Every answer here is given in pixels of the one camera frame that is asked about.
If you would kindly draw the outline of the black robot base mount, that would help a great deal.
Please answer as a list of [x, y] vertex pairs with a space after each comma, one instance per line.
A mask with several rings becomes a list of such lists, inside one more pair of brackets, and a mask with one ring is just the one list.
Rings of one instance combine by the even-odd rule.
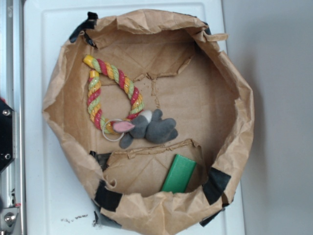
[[13, 161], [14, 110], [0, 99], [0, 173]]

